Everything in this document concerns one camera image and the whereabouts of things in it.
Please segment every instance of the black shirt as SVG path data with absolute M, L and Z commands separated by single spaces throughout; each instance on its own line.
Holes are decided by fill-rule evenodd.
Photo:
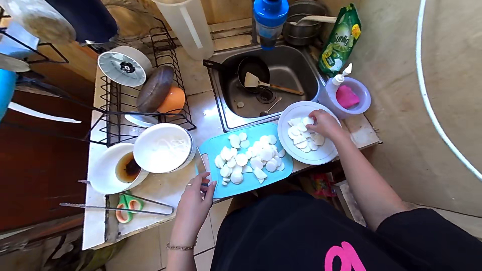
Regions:
M 211 271 L 482 270 L 482 243 L 431 209 L 394 214 L 373 232 L 303 192 L 228 215 Z

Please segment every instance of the orange bowl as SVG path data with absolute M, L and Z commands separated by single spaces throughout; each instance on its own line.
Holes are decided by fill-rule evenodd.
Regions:
M 171 111 L 169 113 L 178 114 L 184 107 L 184 102 L 186 101 L 186 96 L 184 91 L 178 87 L 172 86 L 169 89 L 169 93 L 162 102 L 161 106 L 157 108 L 159 113 L 167 113 L 171 110 L 179 109 L 176 111 Z

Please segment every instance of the green scissors handle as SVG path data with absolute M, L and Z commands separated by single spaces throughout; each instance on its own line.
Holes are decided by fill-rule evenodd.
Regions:
M 126 191 L 122 194 L 119 195 L 119 204 L 117 205 L 117 208 L 121 209 L 131 209 L 131 210 L 142 210 L 144 208 L 144 202 L 142 200 L 139 200 L 137 198 L 134 198 L 131 196 L 130 191 Z M 120 223 L 127 223 L 132 220 L 133 218 L 133 213 L 132 211 L 116 211 L 116 217 L 117 220 Z

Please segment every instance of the black frying pan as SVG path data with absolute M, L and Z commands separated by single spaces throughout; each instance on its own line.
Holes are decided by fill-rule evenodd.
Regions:
M 266 63 L 256 56 L 247 56 L 241 60 L 238 68 L 230 67 L 221 63 L 217 63 L 211 60 L 204 59 L 202 64 L 205 67 L 212 68 L 218 71 L 231 72 L 238 76 L 238 80 L 247 91 L 258 93 L 257 87 L 245 87 L 244 78 L 246 78 L 246 73 L 250 72 L 257 76 L 262 82 L 269 82 L 269 69 Z

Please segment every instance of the dish soap bag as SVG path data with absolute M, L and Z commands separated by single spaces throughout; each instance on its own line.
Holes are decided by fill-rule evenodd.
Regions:
M 362 24 L 355 5 L 351 3 L 340 10 L 330 38 L 320 55 L 318 66 L 322 72 L 330 77 L 335 76 L 348 60 L 361 33 Z

